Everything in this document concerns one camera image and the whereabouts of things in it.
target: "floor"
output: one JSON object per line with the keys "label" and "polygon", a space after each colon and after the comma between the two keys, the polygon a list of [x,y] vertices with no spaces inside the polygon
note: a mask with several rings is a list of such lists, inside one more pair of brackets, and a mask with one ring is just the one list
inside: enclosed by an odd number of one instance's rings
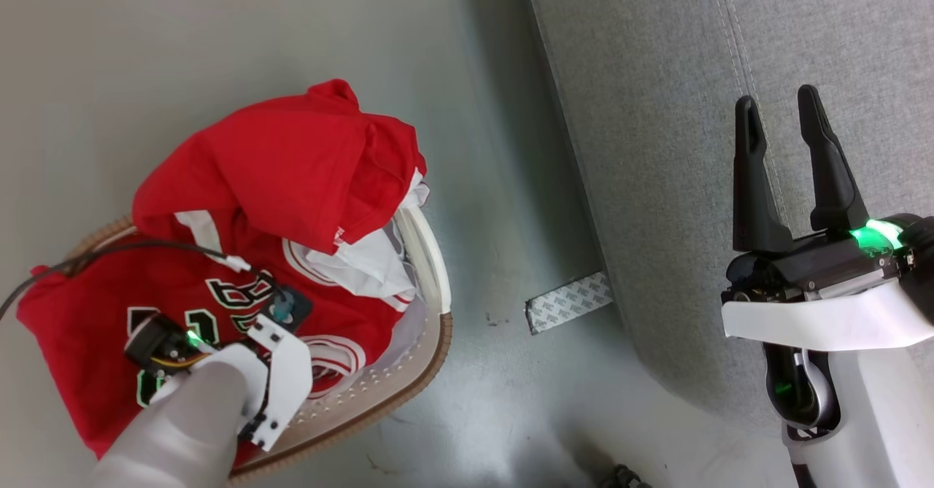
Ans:
{"label": "floor", "polygon": [[[0,0],[0,279],[127,212],[189,133],[343,77],[417,127],[454,292],[447,364],[416,399],[250,486],[790,486],[777,437],[664,392],[613,309],[528,334],[523,303],[600,268],[524,0]],[[0,325],[0,469],[58,486],[93,456],[33,339]]]}

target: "gray sofa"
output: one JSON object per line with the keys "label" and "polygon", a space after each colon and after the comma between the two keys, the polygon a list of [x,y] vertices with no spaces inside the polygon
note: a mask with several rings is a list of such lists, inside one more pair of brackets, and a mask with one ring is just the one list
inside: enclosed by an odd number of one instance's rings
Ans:
{"label": "gray sofa", "polygon": [[[796,91],[820,89],[868,211],[934,213],[934,0],[531,0],[624,323],[657,380],[774,431],[760,345],[719,317],[733,106],[751,95],[783,221],[814,206]],[[934,348],[914,348],[934,377]]]}

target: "green light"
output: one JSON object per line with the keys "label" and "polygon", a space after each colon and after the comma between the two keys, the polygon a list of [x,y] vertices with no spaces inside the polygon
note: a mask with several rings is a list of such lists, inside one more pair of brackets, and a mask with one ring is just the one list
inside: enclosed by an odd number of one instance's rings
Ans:
{"label": "green light", "polygon": [[188,335],[188,343],[195,348],[197,348],[199,344],[207,344],[207,342],[204,342],[203,338],[198,336],[196,332],[191,331],[191,329],[186,332],[186,335]]}
{"label": "green light", "polygon": [[894,223],[881,222],[879,220],[870,220],[866,226],[861,229],[850,231],[850,235],[857,240],[860,249],[865,252],[890,252],[901,247],[898,241],[898,234],[901,228]]}

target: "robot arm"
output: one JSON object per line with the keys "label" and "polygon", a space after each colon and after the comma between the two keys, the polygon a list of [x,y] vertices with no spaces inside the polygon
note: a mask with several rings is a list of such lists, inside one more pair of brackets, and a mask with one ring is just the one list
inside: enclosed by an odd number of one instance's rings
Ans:
{"label": "robot arm", "polygon": [[[290,311],[273,305],[271,316],[257,316],[247,332],[250,341],[228,345],[170,376],[174,368],[159,363],[170,355],[183,357],[189,336],[159,315],[134,330],[127,356],[168,378],[98,462],[91,487],[220,488],[233,467],[238,437],[269,451],[313,381],[308,347],[290,332],[311,305],[299,298],[296,308],[294,294],[285,291]],[[253,349],[257,344],[269,351],[268,364]]]}
{"label": "robot arm", "polygon": [[736,107],[733,244],[723,322],[763,342],[768,398],[802,488],[924,486],[934,402],[905,347],[934,336],[934,217],[868,218],[817,89],[798,90],[815,233],[792,239],[762,163],[756,103]]}

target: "red clothing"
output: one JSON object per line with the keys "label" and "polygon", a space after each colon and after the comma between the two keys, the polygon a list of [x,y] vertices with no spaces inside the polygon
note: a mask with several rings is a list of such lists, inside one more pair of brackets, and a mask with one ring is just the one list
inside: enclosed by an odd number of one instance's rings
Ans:
{"label": "red clothing", "polygon": [[[299,244],[333,252],[336,240],[381,228],[416,169],[425,172],[412,127],[363,115],[347,83],[333,80],[192,136],[140,187],[139,231],[117,242],[198,243],[308,296],[314,308],[297,335],[312,352],[311,396],[321,396],[383,354],[411,298],[351,295],[309,270]],[[77,432],[100,457],[159,385],[123,356],[136,322],[157,309],[207,341],[238,341],[270,294],[256,276],[197,252],[131,249],[74,278],[43,279],[21,300],[18,318],[36,335]]]}

